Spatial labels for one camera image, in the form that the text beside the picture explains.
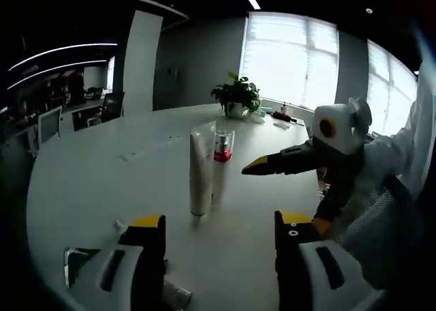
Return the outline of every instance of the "ceiling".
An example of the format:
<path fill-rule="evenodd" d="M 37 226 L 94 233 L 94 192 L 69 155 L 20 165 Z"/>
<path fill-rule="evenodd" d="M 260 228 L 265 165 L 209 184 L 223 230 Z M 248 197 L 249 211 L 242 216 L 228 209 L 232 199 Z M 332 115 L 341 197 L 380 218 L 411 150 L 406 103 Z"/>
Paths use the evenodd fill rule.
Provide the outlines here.
<path fill-rule="evenodd" d="M 253 10 L 248 0 L 152 0 L 174 8 L 195 20 L 242 16 Z M 4 0 L 14 5 L 2 12 L 3 57 L 0 70 L 51 48 L 90 42 L 118 42 L 135 9 L 163 16 L 163 27 L 185 17 L 147 3 L 133 0 Z M 410 29 L 410 14 L 397 0 L 257 0 L 262 11 L 287 12 L 312 16 L 338 24 L 338 28 L 369 38 L 396 55 L 411 70 L 420 58 Z M 365 12 L 371 8 L 373 14 Z M 44 58 L 40 68 L 65 64 L 66 60 L 84 61 L 109 58 L 113 48 L 86 48 Z M 25 67 L 8 73 L 9 80 L 22 76 Z"/>

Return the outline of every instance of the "white cloth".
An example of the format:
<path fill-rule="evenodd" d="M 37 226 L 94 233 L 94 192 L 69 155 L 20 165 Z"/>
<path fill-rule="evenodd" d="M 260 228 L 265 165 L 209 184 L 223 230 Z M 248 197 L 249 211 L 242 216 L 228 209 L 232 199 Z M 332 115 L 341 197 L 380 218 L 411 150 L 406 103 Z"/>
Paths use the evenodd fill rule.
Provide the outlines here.
<path fill-rule="evenodd" d="M 421 65 L 417 98 L 405 127 L 398 134 L 381 136 L 364 146 L 365 166 L 361 174 L 361 178 L 371 178 L 377 185 L 387 174 L 400 175 L 414 200 L 429 171 L 436 135 L 436 91 L 430 84 L 433 69 L 427 64 Z"/>

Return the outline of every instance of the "table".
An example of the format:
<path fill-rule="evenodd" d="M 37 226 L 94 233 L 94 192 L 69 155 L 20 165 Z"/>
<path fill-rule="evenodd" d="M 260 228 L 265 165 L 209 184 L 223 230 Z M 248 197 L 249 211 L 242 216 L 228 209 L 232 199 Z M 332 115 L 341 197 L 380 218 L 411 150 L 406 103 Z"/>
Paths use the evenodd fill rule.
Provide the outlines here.
<path fill-rule="evenodd" d="M 189 212 L 189 133 L 216 120 L 236 132 L 226 189 L 200 224 Z M 40 149 L 27 199 L 31 258 L 45 283 L 73 303 L 63 279 L 63 251 L 102 248 L 118 239 L 115 218 L 167 217 L 173 283 L 193 292 L 190 310 L 278 310 L 274 214 L 312 216 L 315 171 L 244 176 L 259 156 L 301 144 L 305 127 L 226 119 L 216 104 L 125 117 L 50 140 Z"/>

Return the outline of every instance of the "wall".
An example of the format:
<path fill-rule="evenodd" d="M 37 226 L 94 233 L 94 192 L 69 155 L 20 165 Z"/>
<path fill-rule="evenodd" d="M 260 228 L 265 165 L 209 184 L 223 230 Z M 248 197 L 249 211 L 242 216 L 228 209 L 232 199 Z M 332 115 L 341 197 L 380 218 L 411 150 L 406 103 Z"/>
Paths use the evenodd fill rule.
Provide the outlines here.
<path fill-rule="evenodd" d="M 214 86 L 230 83 L 227 73 L 238 73 L 245 18 L 191 22 L 162 32 L 156 70 L 177 69 L 178 89 L 156 90 L 159 108 L 214 103 Z"/>
<path fill-rule="evenodd" d="M 83 72 L 84 90 L 89 87 L 106 87 L 107 65 L 101 67 L 86 67 Z"/>
<path fill-rule="evenodd" d="M 171 89 L 155 91 L 155 109 L 213 103 L 211 89 L 225 83 L 228 71 L 238 73 L 245 18 L 185 23 L 164 31 L 157 51 L 156 70 L 170 69 Z M 368 89 L 367 41 L 339 31 L 339 69 L 336 103 L 365 98 Z M 279 110 L 281 103 L 263 100 L 262 106 Z M 313 112 L 290 106 L 293 117 L 309 127 Z"/>
<path fill-rule="evenodd" d="M 161 25 L 162 17 L 135 11 L 124 60 L 125 115 L 153 109 L 153 82 Z"/>

